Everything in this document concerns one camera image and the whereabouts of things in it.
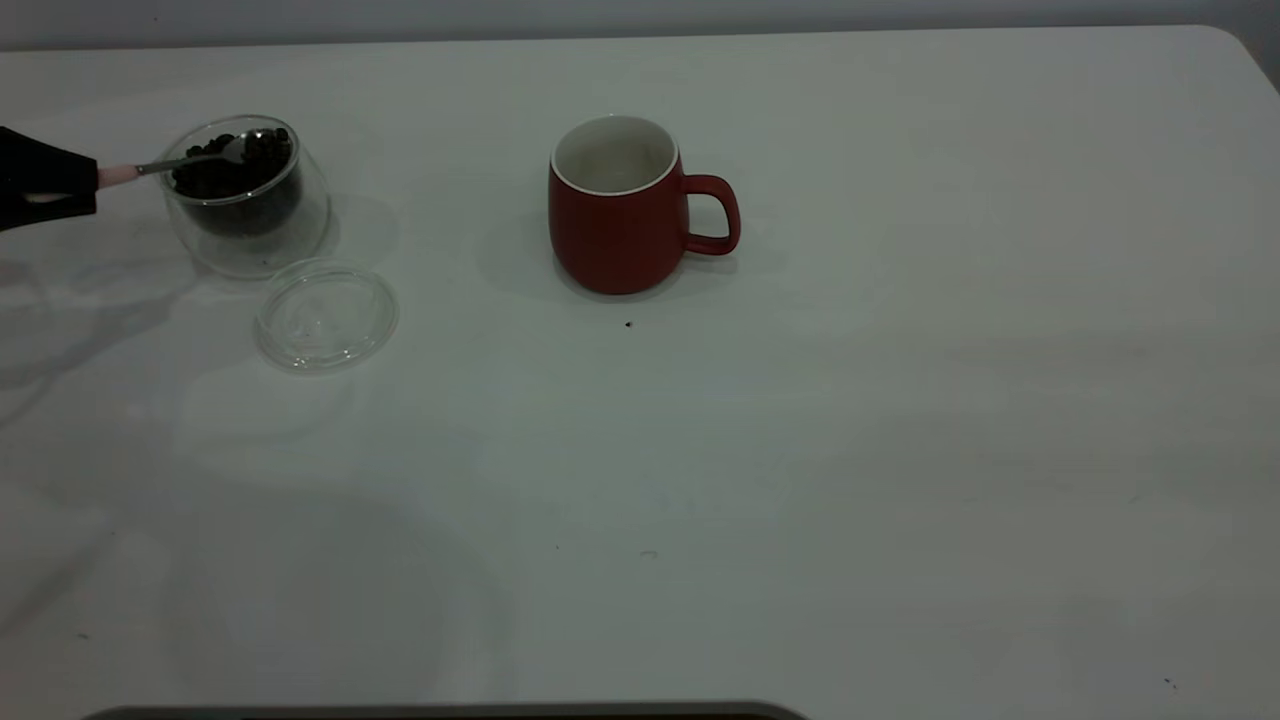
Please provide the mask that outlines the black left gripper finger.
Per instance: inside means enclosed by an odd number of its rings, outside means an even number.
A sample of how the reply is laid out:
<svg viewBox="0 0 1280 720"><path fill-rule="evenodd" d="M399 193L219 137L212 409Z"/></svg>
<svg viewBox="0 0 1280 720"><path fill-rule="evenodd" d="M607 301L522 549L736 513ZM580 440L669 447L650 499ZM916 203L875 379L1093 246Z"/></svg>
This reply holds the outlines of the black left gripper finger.
<svg viewBox="0 0 1280 720"><path fill-rule="evenodd" d="M97 190L99 165L92 158L1 128L4 196L92 195Z"/></svg>
<svg viewBox="0 0 1280 720"><path fill-rule="evenodd" d="M3 193L1 232L97 211L96 193Z"/></svg>

